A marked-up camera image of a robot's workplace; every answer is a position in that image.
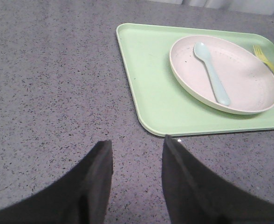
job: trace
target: gray terrazzo surface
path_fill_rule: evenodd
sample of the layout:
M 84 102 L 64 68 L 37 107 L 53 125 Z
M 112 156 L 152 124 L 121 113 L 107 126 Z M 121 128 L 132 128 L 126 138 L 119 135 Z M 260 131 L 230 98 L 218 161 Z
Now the gray terrazzo surface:
M 0 1 L 0 209 L 111 139 L 105 223 L 170 223 L 164 139 L 138 122 L 116 40 L 125 22 L 257 33 L 274 43 L 272 16 L 145 0 Z M 274 131 L 181 140 L 217 174 L 274 203 Z

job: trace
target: dark object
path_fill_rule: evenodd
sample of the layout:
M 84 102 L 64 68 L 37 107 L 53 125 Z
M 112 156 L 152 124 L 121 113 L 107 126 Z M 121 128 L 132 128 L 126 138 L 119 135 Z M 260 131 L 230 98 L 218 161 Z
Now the dark object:
M 102 224 L 111 177 L 111 141 L 100 141 L 61 179 L 0 210 L 0 224 Z
M 166 136 L 162 184 L 172 224 L 274 224 L 274 205 L 225 181 Z

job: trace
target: fork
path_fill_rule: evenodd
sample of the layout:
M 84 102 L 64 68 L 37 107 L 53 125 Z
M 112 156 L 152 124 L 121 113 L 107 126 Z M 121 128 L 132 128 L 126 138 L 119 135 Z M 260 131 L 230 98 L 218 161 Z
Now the fork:
M 254 45 L 253 49 L 256 57 L 258 57 L 264 64 L 266 64 L 274 74 L 274 64 L 267 59 L 267 57 L 262 52 L 261 47 L 259 45 Z

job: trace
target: light blue spoon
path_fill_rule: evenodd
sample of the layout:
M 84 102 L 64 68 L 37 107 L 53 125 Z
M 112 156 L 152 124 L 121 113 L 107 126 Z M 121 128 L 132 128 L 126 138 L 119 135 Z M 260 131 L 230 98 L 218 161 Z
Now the light blue spoon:
M 197 42 L 194 46 L 194 54 L 197 58 L 205 63 L 207 73 L 209 75 L 212 90 L 216 97 L 218 103 L 229 106 L 230 105 L 230 98 L 227 95 L 221 80 L 219 79 L 213 65 L 211 62 L 211 53 L 208 50 L 207 46 L 204 45 L 202 42 Z

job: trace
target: spoon handle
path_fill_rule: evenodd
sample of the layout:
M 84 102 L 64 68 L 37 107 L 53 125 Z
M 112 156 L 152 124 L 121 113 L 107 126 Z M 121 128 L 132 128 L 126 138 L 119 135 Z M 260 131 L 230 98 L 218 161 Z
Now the spoon handle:
M 221 80 L 219 79 L 216 70 L 214 69 L 212 63 L 208 60 L 205 61 L 205 66 L 210 77 L 213 93 L 216 97 L 218 103 L 229 106 L 231 101 L 227 95 Z

